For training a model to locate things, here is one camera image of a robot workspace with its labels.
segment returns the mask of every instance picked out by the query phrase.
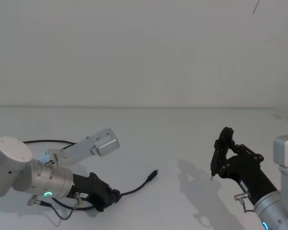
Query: robotic arm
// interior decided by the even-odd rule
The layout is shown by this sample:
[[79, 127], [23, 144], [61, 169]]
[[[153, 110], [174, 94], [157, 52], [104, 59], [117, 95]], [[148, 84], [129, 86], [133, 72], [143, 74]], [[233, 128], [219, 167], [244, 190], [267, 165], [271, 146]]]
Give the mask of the robotic arm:
[[[50, 207], [50, 203], [38, 201], [38, 196], [68, 197], [75, 198], [78, 205], [87, 201], [102, 212], [118, 202], [123, 194], [93, 172], [85, 177], [73, 174], [65, 166], [72, 166], [92, 155], [105, 156], [119, 147], [115, 134], [107, 128], [66, 149], [48, 149], [39, 159], [33, 159], [23, 142], [10, 137], [0, 138], [0, 197], [13, 187], [16, 191], [33, 195], [28, 205]], [[154, 171], [149, 179], [152, 180], [156, 174]]]
[[[243, 194], [235, 195], [244, 212], [254, 211], [266, 230], [288, 230], [288, 135], [274, 141], [274, 162], [281, 172], [281, 191], [278, 191], [260, 169], [263, 156], [249, 148], [236, 145], [233, 129], [226, 127], [215, 142], [215, 152], [211, 161], [212, 177], [230, 178], [238, 183]], [[235, 156], [227, 159], [228, 150]], [[246, 210], [243, 199], [248, 198], [254, 210]]]

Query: black cable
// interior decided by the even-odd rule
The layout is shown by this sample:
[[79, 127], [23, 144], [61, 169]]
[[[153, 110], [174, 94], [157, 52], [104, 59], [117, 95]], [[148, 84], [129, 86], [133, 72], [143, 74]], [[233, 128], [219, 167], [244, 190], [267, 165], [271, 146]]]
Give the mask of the black cable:
[[65, 143], [65, 144], [70, 144], [70, 146], [76, 144], [75, 142], [71, 142], [67, 140], [27, 140], [27, 141], [24, 141], [24, 144], [32, 144], [32, 143], [39, 143], [39, 142]]
[[246, 210], [245, 204], [242, 204], [244, 213], [246, 212], [255, 212], [254, 210]]
[[[71, 206], [68, 206], [66, 204], [63, 204], [62, 202], [58, 201], [56, 198], [53, 198], [53, 201], [56, 202], [58, 205], [61, 205], [62, 207], [64, 208], [67, 208], [67, 209], [72, 209]], [[87, 210], [91, 210], [93, 209], [94, 206], [89, 206], [89, 207], [78, 207], [78, 208], [75, 208], [74, 210], [75, 211], [87, 211]]]
[[149, 182], [149, 181], [146, 180], [140, 187], [138, 187], [138, 188], [136, 188], [136, 189], [134, 189], [134, 190], [132, 190], [132, 191], [130, 191], [130, 192], [122, 193], [121, 196], [124, 196], [124, 195], [126, 196], [126, 195], [129, 195], [129, 194], [132, 194], [132, 193], [135, 193], [135, 192], [139, 191], [139, 190], [140, 190], [141, 188], [143, 188], [148, 182]]
[[68, 146], [65, 146], [64, 148], [62, 148], [63, 150], [64, 149], [67, 149], [67, 148], [69, 148], [70, 146], [73, 146], [73, 145], [75, 145], [76, 143], [73, 143], [73, 144], [70, 144], [70, 145], [68, 145]]
[[64, 218], [58, 213], [58, 211], [53, 206], [51, 206], [51, 208], [57, 214], [57, 216], [62, 220], [68, 220], [72, 216], [73, 211], [75, 210], [75, 208], [73, 207], [69, 215], [66, 218]]

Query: white cylindrical joint cap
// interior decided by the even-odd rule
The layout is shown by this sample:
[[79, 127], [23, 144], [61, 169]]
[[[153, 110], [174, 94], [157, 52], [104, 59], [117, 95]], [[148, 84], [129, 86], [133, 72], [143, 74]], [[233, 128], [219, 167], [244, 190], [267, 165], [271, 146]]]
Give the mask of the white cylindrical joint cap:
[[0, 138], [0, 165], [11, 170], [23, 170], [32, 159], [29, 147], [10, 137]]

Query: white table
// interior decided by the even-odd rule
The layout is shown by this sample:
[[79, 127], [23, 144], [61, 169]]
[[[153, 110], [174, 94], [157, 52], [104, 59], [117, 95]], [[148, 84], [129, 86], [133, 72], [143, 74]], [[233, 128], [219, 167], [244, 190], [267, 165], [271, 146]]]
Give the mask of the white table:
[[[0, 230], [262, 229], [258, 217], [244, 214], [234, 201], [233, 195], [241, 192], [234, 181], [218, 176], [210, 181], [214, 141], [225, 126], [235, 130], [236, 143], [264, 155], [262, 169], [279, 188], [272, 142], [288, 134], [288, 122], [277, 111], [0, 108], [0, 137], [80, 141], [112, 128], [121, 147], [105, 157], [91, 157], [72, 170], [84, 176], [95, 172], [122, 192], [134, 189], [152, 170], [159, 169], [157, 178], [144, 189], [103, 213], [77, 211], [68, 221], [60, 221], [47, 207], [28, 207], [30, 195], [11, 189], [0, 198]], [[62, 146], [40, 143], [30, 148], [37, 158], [46, 148]]]

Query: metal bracket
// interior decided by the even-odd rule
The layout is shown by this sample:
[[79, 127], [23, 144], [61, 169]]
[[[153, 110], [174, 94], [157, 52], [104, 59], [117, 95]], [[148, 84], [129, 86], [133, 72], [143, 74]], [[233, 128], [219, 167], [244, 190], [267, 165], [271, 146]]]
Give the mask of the metal bracket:
[[92, 155], [103, 157], [119, 147], [112, 129], [106, 128], [67, 149], [48, 149], [38, 160], [41, 163], [54, 162], [60, 166], [72, 166]]

